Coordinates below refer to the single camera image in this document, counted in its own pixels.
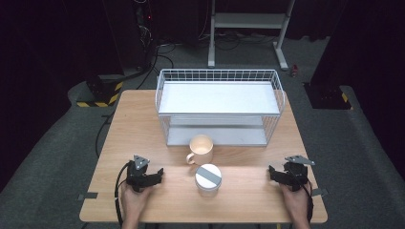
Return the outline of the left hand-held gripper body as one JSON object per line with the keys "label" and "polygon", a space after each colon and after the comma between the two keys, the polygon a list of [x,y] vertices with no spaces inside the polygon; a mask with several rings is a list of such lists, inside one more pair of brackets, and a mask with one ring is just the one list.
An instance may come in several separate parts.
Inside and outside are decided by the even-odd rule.
{"label": "left hand-held gripper body", "polygon": [[147,158],[134,156],[134,159],[128,163],[126,183],[138,193],[148,187],[147,183],[151,178],[147,174],[149,162]]}

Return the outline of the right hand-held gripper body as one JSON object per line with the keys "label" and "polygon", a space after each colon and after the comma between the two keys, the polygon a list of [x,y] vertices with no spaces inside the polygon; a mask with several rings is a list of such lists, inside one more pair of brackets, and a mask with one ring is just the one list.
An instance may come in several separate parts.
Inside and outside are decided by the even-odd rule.
{"label": "right hand-held gripper body", "polygon": [[315,162],[303,156],[288,156],[286,161],[282,183],[296,192],[309,181],[308,166],[313,166]]}

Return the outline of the person's left hand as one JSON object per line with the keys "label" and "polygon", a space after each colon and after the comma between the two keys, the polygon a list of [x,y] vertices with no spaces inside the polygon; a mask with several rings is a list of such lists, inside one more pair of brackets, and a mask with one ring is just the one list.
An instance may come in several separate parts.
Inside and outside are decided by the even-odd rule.
{"label": "person's left hand", "polygon": [[126,219],[139,219],[152,191],[152,187],[147,187],[138,193],[126,183],[121,186],[121,203]]}

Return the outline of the person's right hand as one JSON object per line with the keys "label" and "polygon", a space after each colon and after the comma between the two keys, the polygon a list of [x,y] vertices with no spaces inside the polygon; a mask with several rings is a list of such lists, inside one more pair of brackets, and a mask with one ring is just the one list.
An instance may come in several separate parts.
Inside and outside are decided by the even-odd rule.
{"label": "person's right hand", "polygon": [[280,184],[284,196],[284,202],[291,219],[297,223],[307,222],[308,216],[308,194],[311,193],[311,184],[308,182],[299,191],[292,192],[285,184]]}

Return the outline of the cream mug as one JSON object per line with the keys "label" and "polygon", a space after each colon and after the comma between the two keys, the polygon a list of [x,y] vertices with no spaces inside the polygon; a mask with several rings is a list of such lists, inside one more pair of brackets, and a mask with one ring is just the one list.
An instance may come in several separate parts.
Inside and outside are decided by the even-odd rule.
{"label": "cream mug", "polygon": [[189,142],[190,153],[186,157],[188,164],[203,165],[213,158],[213,141],[207,135],[195,135]]}

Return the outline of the white jar with grey-striped lid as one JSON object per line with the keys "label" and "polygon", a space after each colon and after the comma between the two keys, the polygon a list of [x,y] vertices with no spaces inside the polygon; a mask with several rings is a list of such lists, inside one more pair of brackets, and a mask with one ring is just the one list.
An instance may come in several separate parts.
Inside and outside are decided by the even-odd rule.
{"label": "white jar with grey-striped lid", "polygon": [[206,192],[217,191],[222,184],[222,172],[214,164],[201,165],[195,174],[196,185]]}

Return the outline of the black base with yellow stripes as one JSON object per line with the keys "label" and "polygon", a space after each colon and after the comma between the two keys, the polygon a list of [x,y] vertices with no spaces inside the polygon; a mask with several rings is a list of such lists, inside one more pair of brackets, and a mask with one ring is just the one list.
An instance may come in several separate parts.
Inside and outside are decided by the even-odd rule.
{"label": "black base with yellow stripes", "polygon": [[339,87],[305,83],[304,89],[313,109],[351,110],[352,105]]}
{"label": "black base with yellow stripes", "polygon": [[120,81],[104,81],[99,76],[88,78],[75,103],[82,108],[113,106],[122,85]]}

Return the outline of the dark equipment tower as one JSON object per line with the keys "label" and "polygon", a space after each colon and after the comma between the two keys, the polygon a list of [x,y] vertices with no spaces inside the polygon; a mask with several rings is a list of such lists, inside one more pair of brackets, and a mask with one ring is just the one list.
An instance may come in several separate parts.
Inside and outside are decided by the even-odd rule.
{"label": "dark equipment tower", "polygon": [[103,0],[119,65],[125,74],[140,73],[151,63],[153,35],[146,3],[146,0]]}

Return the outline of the grey metal stand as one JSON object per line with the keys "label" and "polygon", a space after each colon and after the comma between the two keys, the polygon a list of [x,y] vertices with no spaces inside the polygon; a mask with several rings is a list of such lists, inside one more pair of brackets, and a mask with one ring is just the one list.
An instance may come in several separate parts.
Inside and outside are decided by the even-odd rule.
{"label": "grey metal stand", "polygon": [[288,63],[282,51],[282,45],[288,29],[289,20],[296,0],[288,0],[285,13],[233,13],[216,12],[216,0],[211,0],[210,34],[207,67],[215,67],[215,30],[216,29],[263,29],[279,30],[278,40],[273,42],[273,49],[283,71]]}

